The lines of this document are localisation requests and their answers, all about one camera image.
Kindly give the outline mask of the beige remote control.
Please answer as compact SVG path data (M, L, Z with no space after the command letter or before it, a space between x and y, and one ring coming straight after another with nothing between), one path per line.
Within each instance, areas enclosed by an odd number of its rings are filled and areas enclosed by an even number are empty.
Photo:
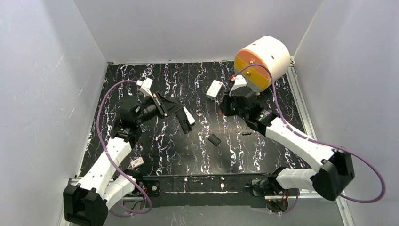
M187 110L186 107L184 107L183 110L184 110L184 112L185 112L185 114L186 114L186 116L187 116L187 119L188 119L189 124L190 124L190 125L194 125L194 124L195 124L195 119L194 119L194 117L192 116L192 114Z

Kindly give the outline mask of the black remote battery cover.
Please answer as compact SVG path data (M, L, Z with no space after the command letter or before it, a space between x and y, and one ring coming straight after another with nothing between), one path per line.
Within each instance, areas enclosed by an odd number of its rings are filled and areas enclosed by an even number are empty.
M221 143L221 139L218 138L215 134L210 135L207 138L214 146L218 146Z

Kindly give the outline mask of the black cylindrical remote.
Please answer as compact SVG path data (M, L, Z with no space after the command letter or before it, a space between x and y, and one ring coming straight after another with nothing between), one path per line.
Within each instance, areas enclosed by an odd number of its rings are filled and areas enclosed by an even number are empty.
M175 112L175 115L179 121L179 124L183 130L184 134L188 134L192 131L192 126L187 118L187 115L184 111L184 109L179 109L177 112Z

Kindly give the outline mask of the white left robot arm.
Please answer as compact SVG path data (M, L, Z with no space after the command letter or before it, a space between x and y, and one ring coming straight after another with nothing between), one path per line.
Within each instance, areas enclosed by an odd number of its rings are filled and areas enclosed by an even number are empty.
M139 140L143 123L173 113L183 132L191 132L184 105L177 99L153 93L140 104L133 100L122 101L106 150L77 184L68 184L64 189L64 219L80 226L102 226L109 209L122 197L135 189L147 196L136 181L138 177L122 171L119 166Z

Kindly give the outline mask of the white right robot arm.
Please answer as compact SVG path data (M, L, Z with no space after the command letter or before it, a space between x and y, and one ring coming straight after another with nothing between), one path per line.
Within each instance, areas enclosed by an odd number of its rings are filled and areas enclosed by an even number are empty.
M278 169L268 176L264 188L306 189L334 201L355 178L349 153L311 141L311 137L282 119L270 108L262 107L249 87L226 91L219 105L224 116L238 116L252 130L270 138L298 155L308 169Z

